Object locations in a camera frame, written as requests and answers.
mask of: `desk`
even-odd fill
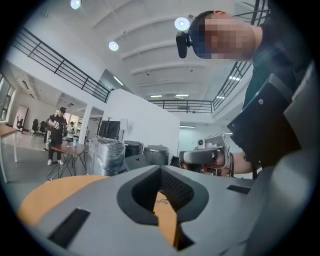
[[[107,179],[108,176],[80,175],[64,177],[42,184],[34,189],[22,202],[17,212],[18,218],[29,226],[35,226],[38,221],[51,209],[60,204],[75,192],[86,185]],[[156,200],[165,199],[158,193]],[[162,234],[173,245],[176,235],[177,214],[171,205],[159,202],[154,205],[155,215],[158,217],[159,229]]]
[[[4,169],[4,162],[2,160],[2,139],[5,137],[8,137],[10,135],[14,136],[14,161],[17,163],[17,132],[18,130],[3,124],[0,124],[0,164],[1,164],[1,169],[2,169],[2,174],[3,174],[3,179],[4,182],[7,183],[7,178],[6,178],[6,173]]]
[[[73,146],[72,142],[64,143],[64,144],[56,145],[56,146],[52,147],[52,149],[54,151],[61,152],[61,154],[63,156],[64,166],[63,166],[63,168],[61,170],[60,178],[62,177],[62,174],[64,173],[66,167],[68,168],[68,171],[71,174],[71,171],[70,171],[69,166],[68,166],[68,163],[70,162],[70,160],[71,160],[71,167],[73,168],[74,176],[77,175],[76,174],[76,160],[78,158],[80,158],[85,170],[87,170],[85,151],[88,148],[89,147],[87,145],[80,144],[80,143],[78,143],[76,146]],[[58,164],[58,178],[59,178],[59,173],[60,173],[60,164]]]

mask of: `office chair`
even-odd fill
[[[36,132],[39,130],[38,125],[39,125],[38,119],[34,119],[32,123],[32,128],[31,128],[31,135],[37,134]]]
[[[19,120],[19,118],[17,117],[16,118],[16,127],[18,128],[18,133],[21,133],[21,134],[24,134],[23,132],[23,122],[24,122],[24,119],[22,118],[21,120]]]
[[[40,123],[40,132],[41,132],[41,135],[44,135],[46,133],[46,122],[45,121],[42,121]]]

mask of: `computer monitor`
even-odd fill
[[[102,121],[98,135],[102,138],[118,140],[119,131],[120,131],[119,121]]]

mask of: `metal railing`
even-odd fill
[[[246,12],[238,15],[234,15],[234,17],[239,17],[244,20],[244,22],[250,23],[254,26],[259,26],[261,22],[265,20],[266,17],[269,16],[270,9],[268,9],[266,0],[262,0],[262,7],[259,9],[259,0],[255,1],[254,10],[251,12]],[[251,18],[244,17],[246,15],[252,15]],[[241,79],[244,77],[248,69],[251,67],[251,63],[247,61],[236,61],[233,65],[229,75],[225,79],[221,89],[213,99],[213,110],[216,110],[224,100],[230,95],[230,93],[235,89]]]
[[[149,100],[149,102],[169,112],[208,113],[212,114],[211,100],[167,99]]]
[[[110,91],[104,85],[88,76],[27,29],[21,29],[12,45],[29,58],[51,70],[54,74],[97,99],[107,102]]]

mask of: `plastic-wrapped object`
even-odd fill
[[[164,165],[169,163],[169,148],[163,145],[148,145],[144,148],[143,154],[151,165]]]
[[[114,176],[125,170],[126,146],[110,138],[92,138],[89,142],[88,175]]]

